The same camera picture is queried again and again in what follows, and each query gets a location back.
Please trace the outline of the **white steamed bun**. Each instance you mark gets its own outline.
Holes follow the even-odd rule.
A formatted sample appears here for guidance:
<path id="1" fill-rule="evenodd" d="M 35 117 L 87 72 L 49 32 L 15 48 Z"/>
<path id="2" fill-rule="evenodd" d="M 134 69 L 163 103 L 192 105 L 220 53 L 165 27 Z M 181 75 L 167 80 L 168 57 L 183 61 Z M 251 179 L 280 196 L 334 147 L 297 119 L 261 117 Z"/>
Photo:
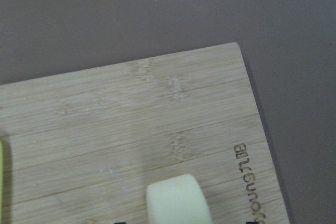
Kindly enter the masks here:
<path id="1" fill-rule="evenodd" d="M 184 174 L 146 188 L 148 223 L 213 223 L 197 180 Z"/>

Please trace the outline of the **bamboo cutting board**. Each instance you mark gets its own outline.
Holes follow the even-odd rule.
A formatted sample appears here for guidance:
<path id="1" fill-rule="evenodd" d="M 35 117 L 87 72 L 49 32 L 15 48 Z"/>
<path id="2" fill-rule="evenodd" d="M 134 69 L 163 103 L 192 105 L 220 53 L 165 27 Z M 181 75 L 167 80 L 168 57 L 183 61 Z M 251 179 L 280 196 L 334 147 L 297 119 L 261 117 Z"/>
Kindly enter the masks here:
<path id="1" fill-rule="evenodd" d="M 198 181 L 214 223 L 288 223 L 239 44 L 1 85 L 12 223 L 148 222 L 148 185 Z"/>

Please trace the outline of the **yellow plastic knife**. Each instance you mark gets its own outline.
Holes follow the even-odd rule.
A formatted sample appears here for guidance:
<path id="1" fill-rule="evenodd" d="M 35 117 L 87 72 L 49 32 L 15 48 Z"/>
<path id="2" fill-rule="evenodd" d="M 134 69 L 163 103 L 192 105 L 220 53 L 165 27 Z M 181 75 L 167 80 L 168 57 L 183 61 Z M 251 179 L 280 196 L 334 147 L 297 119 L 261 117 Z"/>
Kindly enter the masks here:
<path id="1" fill-rule="evenodd" d="M 2 153 L 2 218 L 1 223 L 12 223 L 13 162 L 8 139 L 1 138 Z"/>

